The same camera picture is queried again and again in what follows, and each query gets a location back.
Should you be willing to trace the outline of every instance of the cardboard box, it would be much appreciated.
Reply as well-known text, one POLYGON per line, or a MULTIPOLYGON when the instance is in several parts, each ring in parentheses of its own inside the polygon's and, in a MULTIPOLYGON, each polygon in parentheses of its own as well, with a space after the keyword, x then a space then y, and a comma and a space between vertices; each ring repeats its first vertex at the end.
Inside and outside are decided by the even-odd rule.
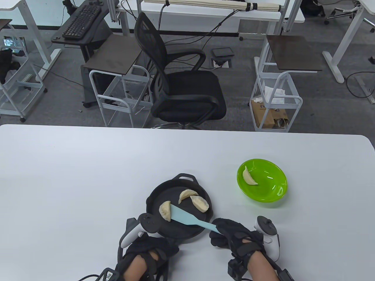
MULTIPOLYGON (((254 113, 256 126, 259 128, 266 108, 263 103, 251 101, 251 107, 254 113)), ((262 129, 282 129, 289 123, 288 115, 285 109, 270 109, 265 118, 262 129)))
MULTIPOLYGON (((253 109, 256 126, 259 128, 264 113, 266 112, 266 108, 264 107, 263 103, 257 103, 254 101, 251 101, 251 108, 253 109)), ((273 120, 273 117, 270 113, 271 112, 269 111, 265 118, 264 124, 262 126, 263 129, 272 129, 275 125, 275 121, 273 120)))

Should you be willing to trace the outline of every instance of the blue spatula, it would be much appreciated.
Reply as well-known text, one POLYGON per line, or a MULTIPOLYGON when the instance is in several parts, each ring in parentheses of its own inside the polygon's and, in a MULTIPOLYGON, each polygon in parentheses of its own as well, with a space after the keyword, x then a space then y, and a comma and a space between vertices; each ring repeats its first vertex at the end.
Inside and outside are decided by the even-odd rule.
POLYGON ((194 215, 180 209, 179 207, 176 207, 171 204, 171 219, 178 221, 179 223, 185 224, 187 226, 190 225, 196 225, 196 226, 201 226, 204 228, 207 228, 209 230, 215 231, 217 233, 220 233, 216 229, 216 225, 212 223, 207 223, 205 221, 201 221, 197 219, 194 215))

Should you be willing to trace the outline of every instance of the black frying pan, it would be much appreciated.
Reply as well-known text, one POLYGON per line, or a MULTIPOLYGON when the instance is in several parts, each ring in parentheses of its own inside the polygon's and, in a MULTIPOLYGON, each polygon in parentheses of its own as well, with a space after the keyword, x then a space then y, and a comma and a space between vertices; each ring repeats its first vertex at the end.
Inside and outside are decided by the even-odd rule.
POLYGON ((194 176, 181 173, 156 187, 146 200, 146 212, 153 214, 162 222, 158 233, 163 237, 185 240, 197 236, 204 230, 200 226, 186 226, 174 220, 170 222, 164 220, 159 213, 159 206, 168 200, 171 201, 171 204, 193 214, 199 220, 210 222, 213 216, 212 204, 207 192, 198 184, 194 176), (181 177, 191 178, 192 181, 181 179, 181 177), (193 205, 190 198, 182 200, 181 204, 179 204, 180 193, 185 189, 196 191, 210 205, 209 209, 205 213, 202 213, 193 205))

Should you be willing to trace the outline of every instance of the black keyboard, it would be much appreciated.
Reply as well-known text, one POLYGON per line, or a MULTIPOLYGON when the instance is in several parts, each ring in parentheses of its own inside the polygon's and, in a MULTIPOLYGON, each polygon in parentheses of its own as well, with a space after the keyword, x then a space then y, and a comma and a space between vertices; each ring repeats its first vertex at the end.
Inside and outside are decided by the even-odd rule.
POLYGON ((65 29, 62 36, 66 39, 80 40, 90 29, 90 26, 100 14, 102 8, 98 6, 84 5, 78 16, 76 16, 65 29))

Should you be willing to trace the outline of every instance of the green bowl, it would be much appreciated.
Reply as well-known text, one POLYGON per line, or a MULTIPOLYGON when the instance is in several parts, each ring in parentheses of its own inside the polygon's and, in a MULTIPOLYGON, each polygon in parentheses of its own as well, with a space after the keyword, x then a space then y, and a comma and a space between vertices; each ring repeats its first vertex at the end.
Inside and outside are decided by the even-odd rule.
POLYGON ((280 200, 288 190, 287 177, 274 163, 264 159, 251 159, 244 162, 237 171, 240 189, 251 199, 264 203, 280 200), (258 185, 249 185, 243 179, 245 166, 258 185))

